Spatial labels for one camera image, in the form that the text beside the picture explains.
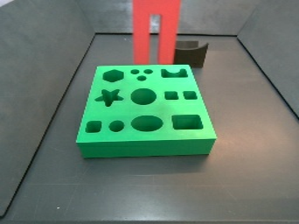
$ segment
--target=small circular hole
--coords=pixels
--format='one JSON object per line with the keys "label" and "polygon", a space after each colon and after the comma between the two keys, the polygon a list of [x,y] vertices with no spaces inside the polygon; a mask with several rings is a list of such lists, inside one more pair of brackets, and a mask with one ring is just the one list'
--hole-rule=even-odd
{"label": "small circular hole", "polygon": [[136,77],[140,81],[144,81],[146,80],[146,77],[143,75],[138,76]]}
{"label": "small circular hole", "polygon": [[119,132],[123,128],[126,127],[124,123],[120,121],[114,121],[110,125],[108,128],[114,131],[114,132]]}
{"label": "small circular hole", "polygon": [[146,70],[144,70],[144,73],[146,73],[146,74],[151,74],[152,72],[154,72],[154,70],[151,70],[151,69],[146,69]]}
{"label": "small circular hole", "polygon": [[131,74],[139,74],[139,70],[138,69],[131,70]]}

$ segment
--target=green shape sorter block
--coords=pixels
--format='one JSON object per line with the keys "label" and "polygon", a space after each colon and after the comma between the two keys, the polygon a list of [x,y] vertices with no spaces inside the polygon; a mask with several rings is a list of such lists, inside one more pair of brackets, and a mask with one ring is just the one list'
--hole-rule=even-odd
{"label": "green shape sorter block", "polygon": [[82,118],[84,158],[210,154],[216,140],[190,66],[99,66]]}

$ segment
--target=gray wall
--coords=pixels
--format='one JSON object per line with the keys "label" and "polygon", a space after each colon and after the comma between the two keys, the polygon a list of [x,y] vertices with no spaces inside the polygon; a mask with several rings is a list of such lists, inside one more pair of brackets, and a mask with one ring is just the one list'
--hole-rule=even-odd
{"label": "gray wall", "polygon": [[238,38],[299,116],[299,1],[263,1]]}
{"label": "gray wall", "polygon": [[94,35],[74,0],[0,8],[0,216]]}
{"label": "gray wall", "polygon": [[8,3],[11,3],[13,0],[0,0],[0,7]]}
{"label": "gray wall", "polygon": [[[132,32],[132,0],[78,0],[96,32]],[[182,0],[179,33],[238,35],[260,0]],[[152,21],[152,31],[159,23]]]}

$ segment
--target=oval hole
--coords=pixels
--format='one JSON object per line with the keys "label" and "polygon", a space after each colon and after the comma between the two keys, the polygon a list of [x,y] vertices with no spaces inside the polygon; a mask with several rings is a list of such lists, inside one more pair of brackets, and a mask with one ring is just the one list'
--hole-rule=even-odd
{"label": "oval hole", "polygon": [[146,70],[144,70],[144,73],[146,73],[146,74],[151,74],[152,72],[154,72],[154,70],[151,70],[151,69],[146,69]]}
{"label": "oval hole", "polygon": [[146,77],[143,75],[138,76],[136,77],[140,81],[144,81],[146,80]]}
{"label": "oval hole", "polygon": [[138,69],[131,70],[131,74],[139,74],[139,70]]}
{"label": "oval hole", "polygon": [[134,119],[131,125],[139,131],[155,131],[163,127],[164,122],[154,115],[140,115]]}

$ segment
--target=red vertical bar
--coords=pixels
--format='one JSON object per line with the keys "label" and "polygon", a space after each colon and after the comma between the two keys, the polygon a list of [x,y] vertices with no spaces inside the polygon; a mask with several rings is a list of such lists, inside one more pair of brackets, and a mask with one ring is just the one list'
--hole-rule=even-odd
{"label": "red vertical bar", "polygon": [[159,64],[171,65],[174,63],[180,0],[163,0],[162,2],[163,13],[160,19],[158,62]]}
{"label": "red vertical bar", "polygon": [[146,1],[134,0],[134,54],[135,63],[140,65],[150,63],[150,15],[144,7]]}
{"label": "red vertical bar", "polygon": [[136,64],[150,63],[150,16],[159,14],[159,64],[174,63],[180,0],[134,0],[134,54]]}

